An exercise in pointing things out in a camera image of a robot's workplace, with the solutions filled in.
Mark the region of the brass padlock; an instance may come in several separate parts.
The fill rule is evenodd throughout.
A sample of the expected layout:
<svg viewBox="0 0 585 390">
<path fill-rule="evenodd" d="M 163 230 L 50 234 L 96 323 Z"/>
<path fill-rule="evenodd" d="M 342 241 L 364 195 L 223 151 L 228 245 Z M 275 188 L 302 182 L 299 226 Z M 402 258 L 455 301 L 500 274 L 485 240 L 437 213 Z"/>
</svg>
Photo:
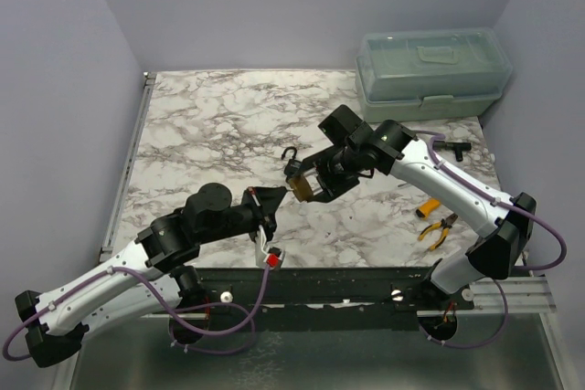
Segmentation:
<svg viewBox="0 0 585 390">
<path fill-rule="evenodd" d="M 292 177 L 289 186 L 299 202 L 310 202 L 323 192 L 319 175 L 315 169 Z"/>
</svg>

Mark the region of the black padlock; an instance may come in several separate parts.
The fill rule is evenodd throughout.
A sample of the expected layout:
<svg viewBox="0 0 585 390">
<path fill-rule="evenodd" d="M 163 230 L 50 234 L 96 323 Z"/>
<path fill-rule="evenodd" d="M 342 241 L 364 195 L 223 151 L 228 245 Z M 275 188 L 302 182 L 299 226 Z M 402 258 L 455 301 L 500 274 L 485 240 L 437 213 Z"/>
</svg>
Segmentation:
<svg viewBox="0 0 585 390">
<path fill-rule="evenodd" d="M 297 159 L 297 153 L 298 150 L 296 147 L 289 146 L 286 147 L 281 154 L 281 159 L 283 161 L 287 160 L 283 170 L 283 173 L 287 178 L 294 176 L 302 164 L 302 162 Z"/>
</svg>

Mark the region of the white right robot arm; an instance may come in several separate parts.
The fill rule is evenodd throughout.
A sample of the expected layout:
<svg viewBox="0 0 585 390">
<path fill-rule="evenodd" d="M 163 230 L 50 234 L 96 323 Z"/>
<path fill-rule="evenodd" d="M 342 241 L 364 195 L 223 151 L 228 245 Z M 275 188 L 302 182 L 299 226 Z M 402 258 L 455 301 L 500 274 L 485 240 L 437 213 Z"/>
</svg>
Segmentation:
<svg viewBox="0 0 585 390">
<path fill-rule="evenodd" d="M 284 168 L 301 202 L 330 203 L 375 172 L 411 184 L 450 209 L 478 236 L 469 248 L 435 262 L 420 284 L 420 297 L 438 310 L 479 279 L 507 279 L 532 232 L 536 200 L 511 196 L 452 168 L 417 133 L 397 121 L 372 128 L 346 105 L 319 125 L 330 146 Z"/>
</svg>

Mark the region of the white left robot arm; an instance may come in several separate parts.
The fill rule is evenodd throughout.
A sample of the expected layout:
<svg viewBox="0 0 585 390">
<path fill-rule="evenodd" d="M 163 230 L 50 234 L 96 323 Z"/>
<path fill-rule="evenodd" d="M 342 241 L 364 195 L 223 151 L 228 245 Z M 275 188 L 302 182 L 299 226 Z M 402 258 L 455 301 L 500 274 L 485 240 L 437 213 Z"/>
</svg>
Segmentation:
<svg viewBox="0 0 585 390">
<path fill-rule="evenodd" d="M 269 270 L 282 261 L 270 247 L 283 186 L 249 187 L 239 204 L 218 183 L 203 185 L 184 206 L 149 227 L 100 265 L 47 292 L 26 290 L 15 303 L 30 359 L 40 368 L 77 353 L 83 341 L 108 325 L 164 309 L 195 311 L 203 299 L 189 261 L 202 245 L 247 235 L 255 244 L 258 265 Z"/>
</svg>

